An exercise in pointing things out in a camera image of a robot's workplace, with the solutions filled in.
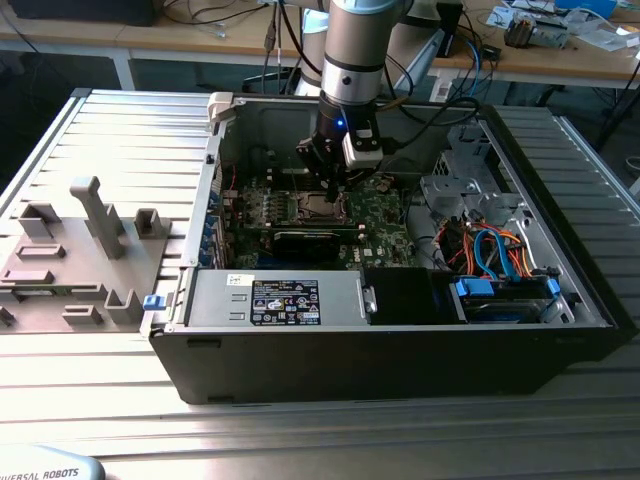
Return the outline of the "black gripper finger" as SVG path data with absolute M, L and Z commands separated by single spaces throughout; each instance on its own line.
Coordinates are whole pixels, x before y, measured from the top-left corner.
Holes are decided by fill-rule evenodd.
M 307 138 L 301 140 L 295 150 L 309 173 L 325 190 L 326 200 L 334 203 L 338 198 L 343 180 L 343 165 L 339 162 L 334 143 L 332 141 L 323 143 Z
M 359 183 L 367 180 L 376 173 L 375 168 L 348 170 L 347 168 L 339 169 L 339 190 L 351 191 Z

